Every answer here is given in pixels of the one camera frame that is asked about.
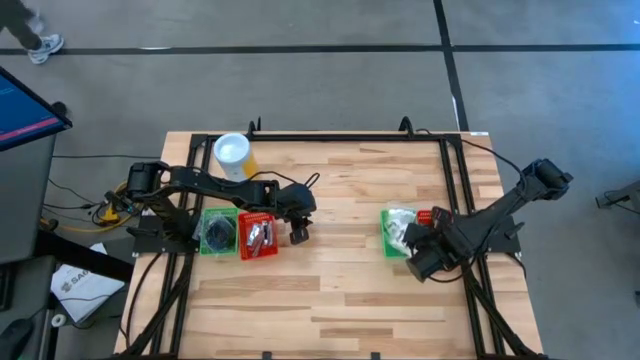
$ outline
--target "black floor line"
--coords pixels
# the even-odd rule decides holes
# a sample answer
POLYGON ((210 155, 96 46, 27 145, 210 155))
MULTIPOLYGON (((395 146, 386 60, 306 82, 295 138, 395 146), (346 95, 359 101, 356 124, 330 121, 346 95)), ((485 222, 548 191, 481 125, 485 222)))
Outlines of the black floor line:
POLYGON ((458 79, 458 70, 456 69, 456 60, 453 56, 451 41, 449 37, 449 28, 447 27, 447 17, 444 14, 444 6, 442 0, 433 0, 433 7, 438 20, 438 30, 440 31, 440 40, 442 41, 442 52, 444 55, 444 64, 447 67, 447 78, 449 79, 449 89, 453 97, 453 107, 458 123, 458 130, 469 131, 469 122, 467 121, 467 112, 464 109, 464 100, 462 99, 462 88, 458 79))
POLYGON ((640 44, 454 45, 454 52, 640 51, 640 44))
MULTIPOLYGON (((305 54, 305 53, 415 53, 442 51, 441 45, 283 45, 199 46, 158 48, 66 48, 56 55, 206 55, 206 54, 305 54)), ((24 55, 22 49, 0 49, 0 55, 24 55)))
MULTIPOLYGON (((66 48, 57 55, 215 55, 215 54, 313 54, 313 53, 419 53, 452 51, 483 52, 616 52, 640 51, 640 44, 547 44, 547 45, 282 45, 282 46, 195 46, 158 48, 66 48)), ((24 55, 19 48, 0 49, 0 55, 24 55)))

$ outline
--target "white paper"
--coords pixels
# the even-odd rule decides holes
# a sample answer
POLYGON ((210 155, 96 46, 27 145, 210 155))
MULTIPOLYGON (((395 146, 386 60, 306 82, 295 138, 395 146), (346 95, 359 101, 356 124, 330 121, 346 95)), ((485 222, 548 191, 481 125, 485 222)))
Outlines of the white paper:
MULTIPOLYGON (((91 246, 91 250, 106 254, 102 243, 91 246)), ((60 300, 74 322, 79 323, 91 315, 110 295, 124 286, 122 281, 93 274, 87 270, 62 265, 53 274, 51 292, 60 300)))

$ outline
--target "green box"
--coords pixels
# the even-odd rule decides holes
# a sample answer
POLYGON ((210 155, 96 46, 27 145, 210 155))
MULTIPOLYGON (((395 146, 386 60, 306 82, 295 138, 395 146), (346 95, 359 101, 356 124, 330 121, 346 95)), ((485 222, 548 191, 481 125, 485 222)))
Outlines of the green box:
POLYGON ((382 232, 382 249, 384 250, 384 257, 389 259, 404 259, 407 257, 407 255, 389 244, 389 236, 391 235, 389 235, 387 229, 384 226, 384 224, 387 222, 388 217, 389 210, 383 209, 382 211, 380 211, 380 231, 382 232))
POLYGON ((238 254, 238 208, 209 208, 204 209, 201 215, 201 228, 200 228, 200 255, 237 255, 238 254), (236 227, 236 237, 235 237, 235 247, 229 249, 228 251, 218 252, 209 247, 207 242, 204 240, 206 233, 206 225, 209 223, 209 220, 214 215, 222 215, 229 217, 235 221, 236 227))

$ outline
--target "table leg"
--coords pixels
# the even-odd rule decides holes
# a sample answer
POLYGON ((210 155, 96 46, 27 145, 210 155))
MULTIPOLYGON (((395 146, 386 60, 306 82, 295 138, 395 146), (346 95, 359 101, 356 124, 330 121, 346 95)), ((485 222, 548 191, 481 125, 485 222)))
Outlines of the table leg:
POLYGON ((38 230, 35 256, 52 255, 61 263, 94 274, 129 282, 133 265, 66 240, 52 232, 38 230))

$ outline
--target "red package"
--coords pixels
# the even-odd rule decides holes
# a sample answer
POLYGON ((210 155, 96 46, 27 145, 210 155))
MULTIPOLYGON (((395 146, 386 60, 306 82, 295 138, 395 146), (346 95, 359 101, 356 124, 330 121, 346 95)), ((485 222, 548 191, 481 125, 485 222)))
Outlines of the red package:
POLYGON ((277 254, 278 238, 275 218, 266 213, 238 215, 238 240, 242 260, 277 254), (252 231, 258 234, 254 238, 251 237, 252 231))
POLYGON ((419 210, 416 214, 416 222, 420 225, 432 226, 431 210, 419 210))

